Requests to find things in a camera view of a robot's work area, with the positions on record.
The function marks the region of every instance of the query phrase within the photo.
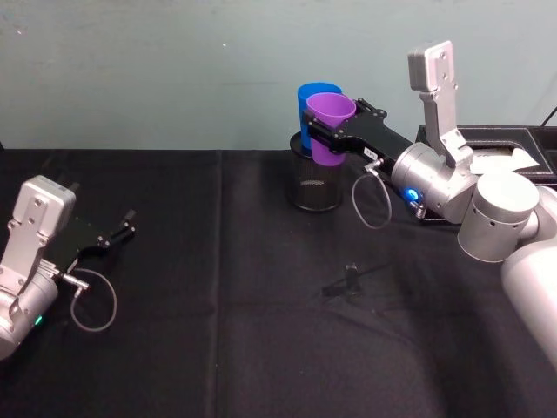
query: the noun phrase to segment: wrinkled black cloth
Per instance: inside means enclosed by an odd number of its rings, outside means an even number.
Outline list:
[[[0,363],[0,416],[557,416],[557,374],[502,292],[500,266],[464,255],[454,227],[420,226],[393,194],[392,224],[365,229],[350,202],[356,160],[341,207],[294,208],[290,158],[1,152],[0,220],[42,173],[78,181],[74,213],[93,223],[135,209],[138,234],[100,263],[118,295],[114,326],[78,330],[62,289]],[[358,199],[380,222],[374,181]],[[321,296],[352,263],[363,293]]]

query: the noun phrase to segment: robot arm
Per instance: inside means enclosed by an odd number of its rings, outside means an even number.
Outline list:
[[[305,112],[312,138],[332,152],[355,152],[369,161],[382,160],[381,170],[416,209],[426,209],[459,224],[464,219],[478,177],[470,173],[472,150],[455,123],[453,46],[450,42],[417,49],[408,56],[411,86],[421,91],[426,132],[433,148],[408,141],[387,128],[385,111],[357,100],[357,114],[337,129]]]
[[[58,295],[49,240],[67,224],[76,195],[43,176],[23,183],[0,264],[0,359],[15,351]]]
[[[0,262],[0,360],[10,356],[40,322],[58,295],[57,280],[77,288],[70,309],[73,313],[75,300],[89,287],[86,282],[69,275],[73,267],[87,255],[107,253],[135,233],[135,227],[131,226],[135,213],[130,211],[116,233],[100,235],[94,231],[92,239],[91,233],[82,232],[81,224],[73,219],[70,226],[76,228],[67,229],[78,233],[70,235],[70,242],[64,240],[68,231],[58,234],[69,223],[75,202],[72,190],[43,176],[30,179],[21,187],[13,219],[8,223],[10,238]],[[43,258],[47,247],[49,255],[55,255],[61,267]],[[116,305],[114,307],[112,318],[116,314]],[[110,324],[87,330],[96,332]]]
[[[427,209],[461,224],[458,241],[468,255],[503,261],[507,296],[557,368],[557,192],[514,172],[479,178],[470,173],[473,153],[455,120],[458,86],[450,42],[412,51],[408,66],[410,85],[424,102],[432,147],[386,128],[386,113],[362,99],[356,116],[336,130],[306,112],[309,133],[332,152],[379,162],[417,216]]]

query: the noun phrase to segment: metal bracket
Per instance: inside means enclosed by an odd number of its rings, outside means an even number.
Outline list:
[[[456,125],[456,91],[453,44],[426,45],[408,54],[412,90],[421,91],[424,102],[427,141],[446,164],[455,168],[472,163],[472,149]]]
[[[352,152],[370,162],[383,159],[385,163],[381,169],[389,173],[400,154],[412,143],[385,126],[386,111],[373,107],[363,98],[355,103],[356,115],[337,128],[331,128],[310,111],[304,111],[308,132],[333,153]]]
[[[10,239],[3,254],[2,288],[19,294],[28,279],[33,277],[42,258],[48,238],[38,229],[43,223],[48,204],[41,199],[30,200],[22,222],[15,219],[8,223]]]

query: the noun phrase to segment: stacked cups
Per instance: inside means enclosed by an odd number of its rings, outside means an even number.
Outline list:
[[[290,201],[297,207],[324,212],[342,201],[341,173],[344,154],[333,154],[308,136],[302,119],[305,109],[326,125],[336,128],[354,115],[355,103],[341,94],[335,84],[309,83],[298,89],[300,132],[290,140],[293,175],[288,187]]]

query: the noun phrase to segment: cable connector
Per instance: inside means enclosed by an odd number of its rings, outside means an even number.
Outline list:
[[[375,170],[375,169],[380,168],[383,165],[384,162],[385,161],[382,158],[376,159],[372,163],[364,165],[364,172],[369,172],[370,174],[377,175],[378,173],[377,173],[377,170]]]
[[[424,205],[424,202],[411,202],[410,207],[415,211],[414,215],[419,220],[423,220],[426,217],[427,208],[426,205]]]
[[[78,278],[75,278],[73,276],[70,276],[69,274],[63,274],[62,275],[62,280],[65,281],[66,283],[69,283],[69,284],[77,287],[77,290],[73,295],[74,299],[77,299],[79,296],[81,296],[81,293],[84,290],[89,289],[89,283],[87,283],[86,281],[82,281]]]

